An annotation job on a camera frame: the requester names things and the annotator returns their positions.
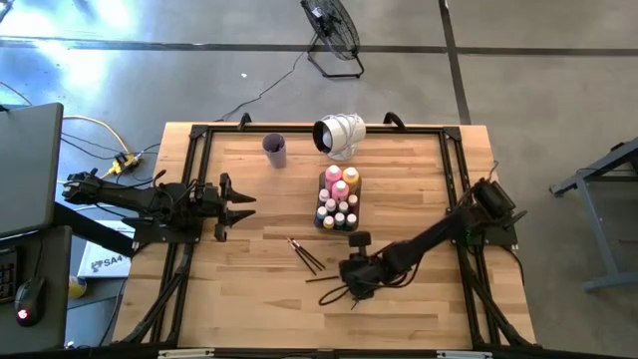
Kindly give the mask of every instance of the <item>computer mouse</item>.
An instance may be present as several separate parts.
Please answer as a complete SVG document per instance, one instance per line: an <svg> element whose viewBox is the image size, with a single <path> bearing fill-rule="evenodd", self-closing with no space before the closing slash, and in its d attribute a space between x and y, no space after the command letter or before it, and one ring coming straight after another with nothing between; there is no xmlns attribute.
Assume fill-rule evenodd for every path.
<svg viewBox="0 0 638 359"><path fill-rule="evenodd" d="M13 305L16 320L21 326L35 325L44 316L44 286L44 277L37 275L18 288Z"/></svg>

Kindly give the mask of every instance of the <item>keyboard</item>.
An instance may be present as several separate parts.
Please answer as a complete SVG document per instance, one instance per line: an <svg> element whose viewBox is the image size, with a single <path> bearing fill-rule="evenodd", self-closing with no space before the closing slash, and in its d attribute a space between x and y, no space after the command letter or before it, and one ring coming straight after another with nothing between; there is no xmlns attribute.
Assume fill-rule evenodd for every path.
<svg viewBox="0 0 638 359"><path fill-rule="evenodd" d="M0 249L0 304L13 302L18 290L18 251L15 247Z"/></svg>

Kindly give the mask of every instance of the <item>yellow paint bottle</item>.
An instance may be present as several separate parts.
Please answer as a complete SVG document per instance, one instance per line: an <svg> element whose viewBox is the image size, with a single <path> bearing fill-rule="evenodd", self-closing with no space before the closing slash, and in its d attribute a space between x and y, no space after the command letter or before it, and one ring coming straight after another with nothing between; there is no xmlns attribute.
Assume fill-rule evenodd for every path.
<svg viewBox="0 0 638 359"><path fill-rule="evenodd" d="M359 187L359 172L355 168L346 168L343 171L343 180L350 188L350 193L355 193Z"/></svg>

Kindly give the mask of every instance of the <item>desk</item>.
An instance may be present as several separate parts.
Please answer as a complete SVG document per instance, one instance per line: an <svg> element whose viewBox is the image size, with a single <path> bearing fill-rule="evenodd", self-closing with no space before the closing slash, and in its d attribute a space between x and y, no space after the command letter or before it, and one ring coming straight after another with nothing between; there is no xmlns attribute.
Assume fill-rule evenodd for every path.
<svg viewBox="0 0 638 359"><path fill-rule="evenodd" d="M168 123L156 172L180 181L192 123ZM216 126L236 126L216 124ZM461 127L471 182L492 166L487 130ZM333 164L317 152L309 134L286 134L286 169L272 169L261 150L263 134L215 134L207 180L228 172L233 187L257 198L231 204L257 214L213 238L215 220L204 225L195 247L180 347L425 349L471 346L458 259L447 243L429 252L408 287L381 289L359 303L342 299L321 307L317 300L340 281L305 283L312 277L290 249L295 237L336 274L350 249L347 237L325 235L312 222L319 174ZM196 159L202 146L198 146ZM454 153L451 153L458 173ZM440 219L448 206L439 142L428 135L368 135L352 159L363 179L359 230L372 233L374 251L390 241L412 238ZM198 160L192 173L196 176ZM158 295L166 245L153 244L133 259L114 338L131 332ZM501 248L485 250L495 302L533 341L516 262ZM478 309L486 336L484 312ZM164 318L169 328L171 304Z"/></svg>

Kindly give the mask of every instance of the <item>gray metal stand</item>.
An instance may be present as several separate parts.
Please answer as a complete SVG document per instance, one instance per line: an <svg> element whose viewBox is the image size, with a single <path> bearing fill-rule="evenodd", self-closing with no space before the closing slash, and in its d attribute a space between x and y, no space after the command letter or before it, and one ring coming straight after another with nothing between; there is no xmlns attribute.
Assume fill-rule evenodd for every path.
<svg viewBox="0 0 638 359"><path fill-rule="evenodd" d="M629 162L629 160L637 154L638 138L617 147L607 156L589 165L587 168L576 171L574 176L549 188L549 191L557 197L562 196L570 189L578 188L585 203L587 214L589 215L589 222L594 231L596 245L598 246L607 271L607 274L604 276L584 282L583 289L585 291L624 284L638 284L638 272L620 272L618 270L618 265L616 264L603 230L601 223L602 218L596 210L589 189L589 183L595 181L638 181L636 177L603 177L604 174Z"/></svg>

